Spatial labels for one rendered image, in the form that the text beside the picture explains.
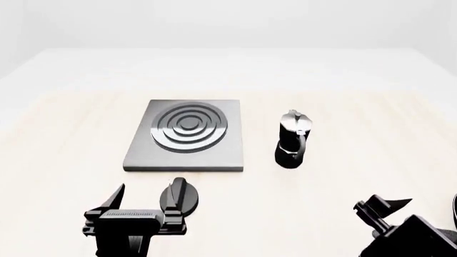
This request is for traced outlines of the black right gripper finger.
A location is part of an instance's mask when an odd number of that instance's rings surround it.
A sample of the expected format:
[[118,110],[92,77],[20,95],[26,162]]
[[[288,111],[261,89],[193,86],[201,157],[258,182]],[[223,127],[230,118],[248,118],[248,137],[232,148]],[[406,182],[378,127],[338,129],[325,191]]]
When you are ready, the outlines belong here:
[[390,216],[392,213],[395,213],[396,211],[399,211],[400,209],[408,205],[408,203],[410,203],[411,201],[412,198],[388,201],[374,194],[367,200],[367,202],[365,202],[365,205],[371,210],[372,213],[376,214],[379,218],[386,218],[387,216]]

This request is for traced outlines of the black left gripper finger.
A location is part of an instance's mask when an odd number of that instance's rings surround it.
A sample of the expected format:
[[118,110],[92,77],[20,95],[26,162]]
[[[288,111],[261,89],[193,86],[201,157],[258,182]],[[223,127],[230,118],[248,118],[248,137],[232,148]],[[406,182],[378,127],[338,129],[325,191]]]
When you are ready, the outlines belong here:
[[164,205],[165,216],[182,216],[182,202],[184,200],[184,192],[180,188],[177,194],[174,194],[173,186],[169,184],[166,189],[166,199]]
[[102,203],[99,207],[86,211],[85,218],[99,218],[103,213],[110,210],[117,210],[121,206],[121,202],[125,192],[125,184],[121,184],[117,190],[108,198],[107,201]]

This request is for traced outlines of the black oval stove knob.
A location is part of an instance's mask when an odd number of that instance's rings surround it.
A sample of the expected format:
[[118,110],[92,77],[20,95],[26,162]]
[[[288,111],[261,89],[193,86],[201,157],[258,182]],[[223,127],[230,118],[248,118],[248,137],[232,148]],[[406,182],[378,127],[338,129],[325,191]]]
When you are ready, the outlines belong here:
[[190,216],[199,204],[199,195],[194,186],[186,181],[184,177],[176,177],[171,187],[174,203],[184,217]]

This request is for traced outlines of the grey square stove plate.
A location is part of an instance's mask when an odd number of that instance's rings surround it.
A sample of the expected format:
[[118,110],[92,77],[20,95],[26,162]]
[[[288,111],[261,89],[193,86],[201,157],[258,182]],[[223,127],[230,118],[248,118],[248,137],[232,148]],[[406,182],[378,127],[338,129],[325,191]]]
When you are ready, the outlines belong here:
[[239,100],[150,100],[125,171],[243,171]]

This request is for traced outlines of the black silver moka pot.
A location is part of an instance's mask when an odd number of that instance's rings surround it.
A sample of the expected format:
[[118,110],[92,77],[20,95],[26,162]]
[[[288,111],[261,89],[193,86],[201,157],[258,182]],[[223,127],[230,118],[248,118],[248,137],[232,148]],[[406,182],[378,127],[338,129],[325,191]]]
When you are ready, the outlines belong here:
[[290,110],[281,117],[275,150],[275,161],[279,166],[298,168],[303,163],[312,125],[309,117],[296,110]]

